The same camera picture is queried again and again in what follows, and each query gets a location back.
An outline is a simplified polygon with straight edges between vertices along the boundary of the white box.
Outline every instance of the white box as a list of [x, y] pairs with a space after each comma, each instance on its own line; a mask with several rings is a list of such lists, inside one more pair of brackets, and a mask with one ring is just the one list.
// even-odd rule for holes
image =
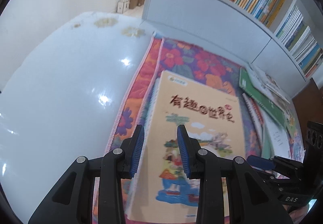
[[117, 13], [123, 14], [129, 9], [130, 0], [120, 0], [118, 2]]

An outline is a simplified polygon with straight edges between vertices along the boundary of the cardboard box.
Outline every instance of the cardboard box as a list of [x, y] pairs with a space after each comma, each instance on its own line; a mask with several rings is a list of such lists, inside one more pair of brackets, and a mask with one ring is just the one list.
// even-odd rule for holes
[[117, 13], [123, 14], [129, 9], [130, 0], [120, 0], [118, 2]]
[[134, 9], [138, 4], [138, 0], [130, 0], [129, 9]]
[[142, 6], [145, 3], [145, 0], [138, 0], [138, 6]]

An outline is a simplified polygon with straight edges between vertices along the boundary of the green notebook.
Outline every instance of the green notebook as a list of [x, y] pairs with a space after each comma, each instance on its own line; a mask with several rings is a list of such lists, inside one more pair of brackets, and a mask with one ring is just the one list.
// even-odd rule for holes
[[252, 97], [280, 126], [285, 128], [285, 116], [283, 111], [260, 93], [251, 83], [245, 68], [240, 68], [239, 86]]

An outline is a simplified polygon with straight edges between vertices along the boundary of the floral blanket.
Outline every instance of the floral blanket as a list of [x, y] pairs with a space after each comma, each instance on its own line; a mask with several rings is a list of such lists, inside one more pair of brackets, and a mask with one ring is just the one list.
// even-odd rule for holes
[[[243, 120], [246, 157], [261, 155], [256, 131], [239, 87], [240, 65], [203, 48], [158, 35], [152, 38], [146, 55], [136, 72], [121, 105], [105, 152], [120, 147], [122, 141], [131, 137], [137, 124], [144, 125], [152, 93], [152, 87], [161, 72], [169, 70], [215, 89], [239, 97]], [[290, 138], [292, 158], [300, 161], [301, 136]], [[126, 208], [131, 180], [122, 180]], [[98, 198], [93, 203], [93, 223], [97, 223]]]

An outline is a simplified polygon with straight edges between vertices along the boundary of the metal screw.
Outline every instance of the metal screw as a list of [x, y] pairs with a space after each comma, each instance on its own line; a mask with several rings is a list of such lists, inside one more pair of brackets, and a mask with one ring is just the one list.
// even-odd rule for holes
[[114, 155], [119, 155], [119, 154], [121, 154], [121, 153], [122, 153], [122, 149], [120, 149], [120, 148], [115, 148], [115, 149], [113, 150], [113, 153], [114, 153]]
[[243, 164], [243, 163], [244, 163], [244, 159], [243, 159], [242, 157], [240, 157], [240, 156], [237, 156], [237, 157], [235, 158], [235, 161], [236, 161], [238, 164]]
[[76, 162], [77, 162], [77, 163], [83, 163], [85, 160], [86, 160], [86, 158], [85, 158], [84, 156], [79, 156], [79, 157], [76, 159]]
[[207, 150], [204, 149], [204, 148], [201, 148], [198, 153], [201, 155], [201, 156], [205, 156], [207, 154]]

